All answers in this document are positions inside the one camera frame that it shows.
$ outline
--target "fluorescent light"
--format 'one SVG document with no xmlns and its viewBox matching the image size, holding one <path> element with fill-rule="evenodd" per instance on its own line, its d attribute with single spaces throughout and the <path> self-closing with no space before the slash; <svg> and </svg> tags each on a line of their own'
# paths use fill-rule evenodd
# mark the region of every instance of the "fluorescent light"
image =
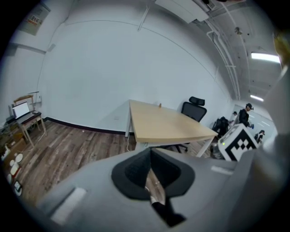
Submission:
<svg viewBox="0 0 290 232">
<path fill-rule="evenodd" d="M 252 55 L 252 59 L 268 60 L 268 61 L 280 63 L 279 57 L 275 55 L 264 54 L 264 53 L 251 53 L 251 55 Z"/>
<path fill-rule="evenodd" d="M 270 126 L 269 124 L 265 123 L 264 121 L 262 121 L 262 123 L 266 124 L 267 126 Z"/>
<path fill-rule="evenodd" d="M 255 98 L 255 99 L 257 99 L 257 100 L 259 100 L 259 101 L 261 101 L 261 102 L 264 101 L 263 98 L 260 98 L 260 97 L 254 96 L 254 95 L 251 95 L 250 97 L 251 97 L 251 98 Z"/>
</svg>

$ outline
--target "black mesh chair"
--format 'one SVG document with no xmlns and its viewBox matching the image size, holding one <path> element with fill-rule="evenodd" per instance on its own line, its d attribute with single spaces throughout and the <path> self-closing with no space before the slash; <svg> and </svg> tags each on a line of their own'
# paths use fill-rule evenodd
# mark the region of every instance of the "black mesh chair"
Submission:
<svg viewBox="0 0 290 232">
<path fill-rule="evenodd" d="M 186 116 L 192 118 L 195 121 L 200 122 L 202 120 L 202 118 L 205 116 L 205 114 L 207 113 L 207 109 L 204 108 L 203 106 L 205 105 L 205 100 L 204 99 L 199 99 L 196 97 L 191 97 L 189 99 L 190 102 L 184 102 L 182 105 L 182 109 L 181 109 L 181 113 L 185 114 Z M 174 145 L 177 149 L 177 151 L 179 153 L 181 153 L 180 147 L 184 147 L 185 151 L 188 151 L 187 146 L 183 145 L 183 144 L 177 144 Z"/>
</svg>

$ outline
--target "sign on wall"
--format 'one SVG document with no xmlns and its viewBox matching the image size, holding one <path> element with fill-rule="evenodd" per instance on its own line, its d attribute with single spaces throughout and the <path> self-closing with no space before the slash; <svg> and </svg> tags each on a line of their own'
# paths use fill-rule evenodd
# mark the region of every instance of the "sign on wall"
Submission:
<svg viewBox="0 0 290 232">
<path fill-rule="evenodd" d="M 39 3 L 22 21 L 18 30 L 36 35 L 41 24 L 49 14 L 50 9 L 44 4 Z"/>
</svg>

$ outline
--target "air conditioner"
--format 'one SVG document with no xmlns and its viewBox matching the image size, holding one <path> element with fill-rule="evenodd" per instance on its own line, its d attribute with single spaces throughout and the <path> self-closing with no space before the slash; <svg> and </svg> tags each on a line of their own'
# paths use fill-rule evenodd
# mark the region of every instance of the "air conditioner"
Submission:
<svg viewBox="0 0 290 232">
<path fill-rule="evenodd" d="M 157 0 L 155 3 L 171 11 L 187 23 L 196 19 L 199 22 L 208 19 L 208 14 L 192 0 Z"/>
</svg>

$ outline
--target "small wooden desk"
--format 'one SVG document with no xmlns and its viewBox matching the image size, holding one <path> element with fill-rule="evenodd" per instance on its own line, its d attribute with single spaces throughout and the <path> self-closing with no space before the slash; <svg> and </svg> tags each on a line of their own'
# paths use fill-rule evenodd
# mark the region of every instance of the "small wooden desk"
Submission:
<svg viewBox="0 0 290 232">
<path fill-rule="evenodd" d="M 130 112 L 126 128 L 129 134 L 133 124 L 136 148 L 175 145 L 206 140 L 197 157 L 202 154 L 218 135 L 213 130 L 175 110 L 130 100 Z"/>
<path fill-rule="evenodd" d="M 20 126 L 26 140 L 28 140 L 30 142 L 30 144 L 32 145 L 33 148 L 34 148 L 34 144 L 33 144 L 32 140 L 28 134 L 27 128 L 29 128 L 32 124 L 36 123 L 38 130 L 40 130 L 39 125 L 38 125 L 38 120 L 41 120 L 43 131 L 45 131 L 44 121 L 41 117 L 40 112 L 38 112 L 37 114 L 34 114 L 33 117 L 25 120 L 24 122 L 19 123 L 19 126 Z"/>
</svg>

